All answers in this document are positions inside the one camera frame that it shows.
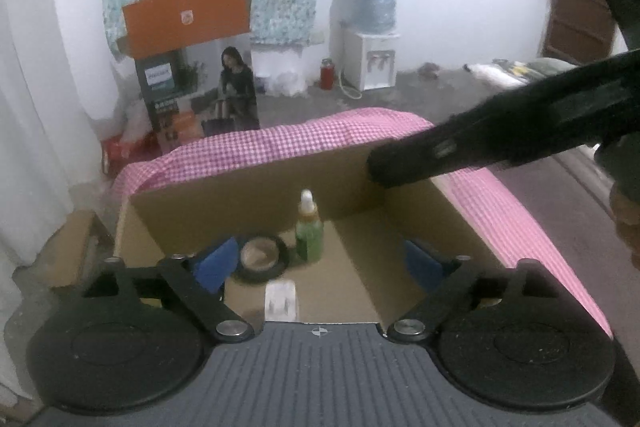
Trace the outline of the right hand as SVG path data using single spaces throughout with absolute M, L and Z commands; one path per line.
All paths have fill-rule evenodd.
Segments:
M 626 197 L 617 184 L 612 186 L 610 206 L 617 235 L 631 251 L 631 263 L 640 270 L 640 206 Z

